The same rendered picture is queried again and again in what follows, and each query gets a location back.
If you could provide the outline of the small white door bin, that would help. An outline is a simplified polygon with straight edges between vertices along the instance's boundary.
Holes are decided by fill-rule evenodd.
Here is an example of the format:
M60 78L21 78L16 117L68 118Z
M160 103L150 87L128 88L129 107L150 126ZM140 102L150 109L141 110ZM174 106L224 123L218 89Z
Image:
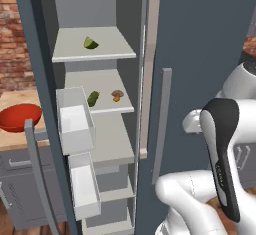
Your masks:
M90 153L68 157L73 208L77 221L101 214L101 199Z

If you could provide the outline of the green cucumber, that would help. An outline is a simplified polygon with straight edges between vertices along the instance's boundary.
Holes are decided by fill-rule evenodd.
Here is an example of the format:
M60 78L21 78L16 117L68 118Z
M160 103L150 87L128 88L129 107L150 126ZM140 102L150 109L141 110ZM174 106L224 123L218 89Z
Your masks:
M98 97L99 97L99 92L98 91L93 91L88 99L87 99L87 102L88 102L88 105L90 107L93 107L95 104L96 104L96 101L98 100Z

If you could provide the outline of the grey fridge body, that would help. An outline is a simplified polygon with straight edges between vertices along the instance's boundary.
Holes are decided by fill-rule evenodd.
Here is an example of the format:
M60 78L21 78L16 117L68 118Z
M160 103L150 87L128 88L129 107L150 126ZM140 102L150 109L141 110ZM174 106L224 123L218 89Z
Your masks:
M101 214L85 219L88 227L124 221L130 214L134 227L137 210L138 166L145 151L141 146L142 95L147 35L148 0L41 0L51 55L60 28L112 27L119 29L135 58L91 60L53 63L56 85L65 87L67 72L116 69L134 107L122 116L132 149L134 162L129 164L95 168L99 191L106 192L127 187L130 180L134 196L102 202Z

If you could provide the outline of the grey cupboard door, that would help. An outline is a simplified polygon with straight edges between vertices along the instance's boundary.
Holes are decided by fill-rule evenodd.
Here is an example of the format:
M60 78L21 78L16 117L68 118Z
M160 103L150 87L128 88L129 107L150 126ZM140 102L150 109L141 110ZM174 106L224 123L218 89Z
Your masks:
M44 177L56 219L64 222L67 217L56 172L45 171ZM0 182L11 205L8 214L17 230L48 224L33 173L2 177Z

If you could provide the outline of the red bowl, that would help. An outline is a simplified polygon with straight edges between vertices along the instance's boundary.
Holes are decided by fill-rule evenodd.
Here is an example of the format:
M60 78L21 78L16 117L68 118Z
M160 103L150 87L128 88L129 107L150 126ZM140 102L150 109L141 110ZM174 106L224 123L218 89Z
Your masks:
M26 119L32 119L37 124L41 118L42 109L35 104L15 104L0 111L0 128L7 132L23 132Z

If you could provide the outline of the grey cupboard run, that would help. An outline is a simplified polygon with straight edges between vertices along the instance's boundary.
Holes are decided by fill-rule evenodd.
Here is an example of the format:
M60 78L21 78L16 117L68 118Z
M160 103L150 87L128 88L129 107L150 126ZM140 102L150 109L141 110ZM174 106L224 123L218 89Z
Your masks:
M256 187L256 143L235 145L233 152L242 186Z

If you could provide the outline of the green lemon wedge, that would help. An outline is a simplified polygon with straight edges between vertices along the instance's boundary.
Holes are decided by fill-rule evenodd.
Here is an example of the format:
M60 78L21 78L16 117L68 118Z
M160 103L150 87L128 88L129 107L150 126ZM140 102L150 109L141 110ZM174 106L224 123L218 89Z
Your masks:
M97 42L95 42L93 39L91 39L90 37L86 37L85 41L84 41L84 47L86 49L95 49L99 46L99 44Z

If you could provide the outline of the large white door bin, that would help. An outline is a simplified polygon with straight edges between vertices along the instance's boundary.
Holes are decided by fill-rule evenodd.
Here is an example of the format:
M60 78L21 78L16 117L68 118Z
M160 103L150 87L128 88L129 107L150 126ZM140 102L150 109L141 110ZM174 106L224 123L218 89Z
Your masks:
M96 128L82 87L56 90L58 129L64 155L91 151Z

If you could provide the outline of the grey drawer front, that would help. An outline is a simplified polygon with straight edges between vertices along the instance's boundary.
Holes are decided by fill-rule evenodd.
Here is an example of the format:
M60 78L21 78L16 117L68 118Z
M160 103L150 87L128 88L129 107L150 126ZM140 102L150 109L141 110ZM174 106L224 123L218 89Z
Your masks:
M51 148L49 146L43 146L39 148L40 160L42 168L44 170L52 170L55 168ZM0 151L0 177L20 175L25 173L31 173L33 171L32 165L29 167L16 167L12 168L9 165L9 159L14 161L30 160L28 149L15 149Z

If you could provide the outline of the grey freezer shelf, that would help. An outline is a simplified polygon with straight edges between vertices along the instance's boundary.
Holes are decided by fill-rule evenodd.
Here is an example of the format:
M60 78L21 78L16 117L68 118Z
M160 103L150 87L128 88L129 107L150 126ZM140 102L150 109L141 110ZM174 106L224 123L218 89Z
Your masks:
M119 113L94 114L96 147L91 152L95 168L134 162L133 149Z
M84 41L89 36L98 47L87 49ZM58 31L52 62L75 62L135 58L119 29L112 27L60 28Z
M90 107L92 114L107 112L131 113L134 111L129 95L116 69L67 72L65 87L79 86L84 88L86 96L89 96L93 91L99 92L96 104ZM112 92L115 90L123 92L123 96L118 102L113 100Z
M86 221L82 221L83 235L133 235L134 227L131 223L130 214L124 221L108 223L94 227L88 227Z
M127 187L117 190L110 190L100 193L100 199L102 202L120 200L124 198L131 198L134 196L133 188L130 180L128 180Z

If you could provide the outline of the brown mushroom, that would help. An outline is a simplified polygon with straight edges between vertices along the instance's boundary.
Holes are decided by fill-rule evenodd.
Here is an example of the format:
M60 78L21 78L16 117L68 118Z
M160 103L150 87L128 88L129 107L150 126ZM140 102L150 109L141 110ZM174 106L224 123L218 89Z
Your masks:
M114 90L111 95L113 96L113 100L118 102L121 97L124 96L124 93L121 90Z

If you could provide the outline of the dark grey freezer door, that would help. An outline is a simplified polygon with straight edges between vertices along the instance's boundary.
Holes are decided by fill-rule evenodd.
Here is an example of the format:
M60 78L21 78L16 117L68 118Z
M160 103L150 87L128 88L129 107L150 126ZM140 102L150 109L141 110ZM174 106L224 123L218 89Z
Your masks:
M41 0L16 0L36 81L44 122L52 150L58 183L71 235L82 235L81 223L75 220L69 171L62 155L57 122L56 83L48 45Z

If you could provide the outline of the dark grey fridge door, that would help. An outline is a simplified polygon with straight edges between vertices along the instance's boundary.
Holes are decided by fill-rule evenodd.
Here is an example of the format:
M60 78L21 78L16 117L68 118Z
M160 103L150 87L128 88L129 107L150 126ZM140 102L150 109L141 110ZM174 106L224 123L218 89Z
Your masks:
M256 0L160 0L148 157L139 164L135 235L155 235L168 213L152 184L160 107L168 108L160 173L206 169L204 138L186 133L182 121L215 97L237 66L255 7Z

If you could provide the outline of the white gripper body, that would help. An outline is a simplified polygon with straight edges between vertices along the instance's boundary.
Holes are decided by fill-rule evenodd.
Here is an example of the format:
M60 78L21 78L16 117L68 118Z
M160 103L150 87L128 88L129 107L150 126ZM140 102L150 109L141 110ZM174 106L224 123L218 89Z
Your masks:
M200 113L201 109L190 111L183 119L182 126L186 133L201 133L200 126Z

